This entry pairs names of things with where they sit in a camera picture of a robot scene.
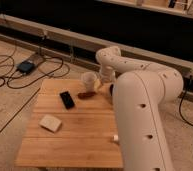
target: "white cup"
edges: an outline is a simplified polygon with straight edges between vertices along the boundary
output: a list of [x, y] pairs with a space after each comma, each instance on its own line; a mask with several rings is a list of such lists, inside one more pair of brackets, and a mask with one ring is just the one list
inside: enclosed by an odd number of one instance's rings
[[81, 75], [81, 81], [86, 88], [86, 92], [93, 92], [97, 76], [94, 72], [85, 72]]

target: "small wooden block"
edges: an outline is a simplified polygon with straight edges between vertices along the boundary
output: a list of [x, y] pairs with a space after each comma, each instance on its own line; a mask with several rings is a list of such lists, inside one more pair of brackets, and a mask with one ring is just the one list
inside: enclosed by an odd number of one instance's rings
[[49, 129], [50, 131], [52, 132], [56, 132], [60, 125], [62, 124], [62, 121], [57, 119], [56, 117], [54, 116], [51, 116], [51, 115], [45, 115], [40, 123], [39, 123], [42, 127], [46, 128], [46, 129]]

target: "wooden table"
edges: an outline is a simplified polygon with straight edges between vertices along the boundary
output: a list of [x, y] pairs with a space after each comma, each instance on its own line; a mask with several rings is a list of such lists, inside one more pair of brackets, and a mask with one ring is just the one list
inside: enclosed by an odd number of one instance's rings
[[[66, 110], [59, 93], [69, 91], [75, 107]], [[80, 100], [79, 80], [46, 79], [39, 92], [16, 159], [17, 166], [61, 168], [122, 168], [109, 85], [96, 96]], [[44, 115], [63, 121], [57, 133], [39, 126]]]

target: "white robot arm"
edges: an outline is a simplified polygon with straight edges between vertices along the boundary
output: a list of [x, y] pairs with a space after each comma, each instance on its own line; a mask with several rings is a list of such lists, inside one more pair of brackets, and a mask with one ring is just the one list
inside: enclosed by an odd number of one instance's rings
[[[125, 171], [174, 171], [158, 104], [178, 97], [181, 74], [168, 66], [99, 50], [101, 82], [114, 82], [113, 105]], [[123, 73], [117, 80], [115, 71]]]

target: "concrete floor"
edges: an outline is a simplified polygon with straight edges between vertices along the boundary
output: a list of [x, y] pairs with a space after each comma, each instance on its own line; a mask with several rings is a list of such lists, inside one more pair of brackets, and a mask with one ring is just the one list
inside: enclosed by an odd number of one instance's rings
[[[0, 41], [0, 54], [11, 54], [13, 45]], [[14, 58], [16, 61], [26, 59], [31, 51], [18, 48]], [[71, 72], [65, 78], [79, 78], [81, 73], [88, 71], [72, 64]], [[0, 124], [7, 122], [9, 113], [17, 111], [30, 94], [36, 90], [41, 82], [25, 90], [10, 90], [7, 87], [0, 89]], [[15, 117], [14, 120], [0, 134], [0, 171], [36, 171], [36, 168], [19, 168], [14, 165], [14, 161], [21, 144], [26, 124], [32, 112], [32, 106], [35, 98]], [[186, 125], [178, 114], [179, 99], [163, 104], [160, 107], [161, 118], [169, 144], [173, 164], [176, 171], [193, 171], [193, 128]], [[183, 104], [183, 113], [186, 118], [193, 122], [193, 103], [185, 101]], [[76, 169], [66, 169], [68, 171], [77, 171]]]

